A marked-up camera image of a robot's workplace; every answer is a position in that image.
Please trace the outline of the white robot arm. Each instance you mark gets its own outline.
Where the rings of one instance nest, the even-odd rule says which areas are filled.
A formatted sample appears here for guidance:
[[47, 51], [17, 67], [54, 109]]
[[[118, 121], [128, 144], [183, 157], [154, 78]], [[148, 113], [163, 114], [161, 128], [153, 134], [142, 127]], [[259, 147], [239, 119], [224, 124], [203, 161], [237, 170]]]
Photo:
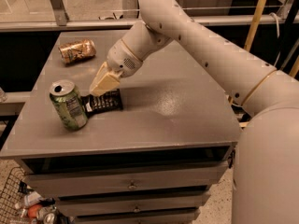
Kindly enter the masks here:
[[141, 0], [140, 13], [90, 93], [115, 89], [176, 40], [251, 116], [236, 147], [232, 224], [299, 224], [299, 82], [195, 22], [176, 0]]

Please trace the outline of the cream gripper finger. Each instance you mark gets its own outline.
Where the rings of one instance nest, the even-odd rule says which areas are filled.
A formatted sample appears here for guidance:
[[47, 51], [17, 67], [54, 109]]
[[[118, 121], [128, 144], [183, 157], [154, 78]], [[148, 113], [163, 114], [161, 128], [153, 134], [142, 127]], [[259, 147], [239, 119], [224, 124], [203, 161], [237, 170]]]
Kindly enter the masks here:
[[121, 75], [122, 72], [114, 71], [108, 66], [107, 62], [103, 62], [90, 86], [90, 94], [101, 96], [117, 88], [121, 82]]

